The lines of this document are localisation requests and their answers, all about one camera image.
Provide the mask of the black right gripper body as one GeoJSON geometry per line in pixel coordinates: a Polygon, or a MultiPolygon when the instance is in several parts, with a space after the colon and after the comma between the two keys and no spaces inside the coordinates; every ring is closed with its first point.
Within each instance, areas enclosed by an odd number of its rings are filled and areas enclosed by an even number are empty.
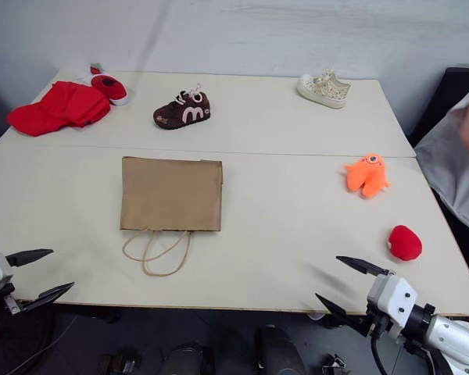
{"type": "Polygon", "coordinates": [[[390,316],[380,310],[376,302],[370,300],[367,301],[365,322],[367,325],[367,336],[374,339],[379,339],[392,325],[390,316]]]}

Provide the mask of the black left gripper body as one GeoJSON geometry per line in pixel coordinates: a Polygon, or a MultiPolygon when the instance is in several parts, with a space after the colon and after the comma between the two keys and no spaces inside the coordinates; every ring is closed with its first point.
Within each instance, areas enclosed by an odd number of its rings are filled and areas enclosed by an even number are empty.
{"type": "Polygon", "coordinates": [[[14,291],[15,287],[13,284],[6,284],[0,290],[0,312],[7,310],[13,316],[21,312],[22,309],[20,304],[13,297],[14,291]]]}

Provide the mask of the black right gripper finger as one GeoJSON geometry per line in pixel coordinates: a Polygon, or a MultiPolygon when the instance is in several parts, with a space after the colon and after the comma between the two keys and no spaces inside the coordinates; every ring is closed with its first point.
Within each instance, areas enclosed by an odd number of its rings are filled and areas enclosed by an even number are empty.
{"type": "Polygon", "coordinates": [[[381,268],[380,266],[376,266],[373,263],[368,262],[364,259],[353,258],[343,255],[337,255],[335,258],[363,274],[370,274],[375,277],[377,277],[378,275],[391,276],[396,274],[396,272],[393,270],[381,268]]]}
{"type": "Polygon", "coordinates": [[[318,293],[316,293],[315,296],[336,320],[348,327],[351,327],[362,336],[368,336],[371,322],[367,316],[350,315],[342,307],[336,305],[334,302],[326,299],[318,293]]]}

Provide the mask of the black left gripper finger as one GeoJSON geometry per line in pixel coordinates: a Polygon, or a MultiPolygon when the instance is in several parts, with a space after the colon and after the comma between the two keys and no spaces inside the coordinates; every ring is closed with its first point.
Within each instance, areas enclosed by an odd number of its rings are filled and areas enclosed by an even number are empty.
{"type": "Polygon", "coordinates": [[[35,262],[52,253],[52,249],[39,248],[7,255],[5,259],[7,260],[10,266],[21,267],[29,263],[35,262]]]}
{"type": "Polygon", "coordinates": [[[53,303],[56,299],[61,297],[63,294],[68,292],[68,290],[70,290],[74,285],[74,282],[70,282],[68,284],[59,285],[45,292],[42,292],[35,300],[30,301],[26,304],[22,304],[20,312],[28,313],[35,309],[41,308],[44,305],[49,305],[53,303]]]}

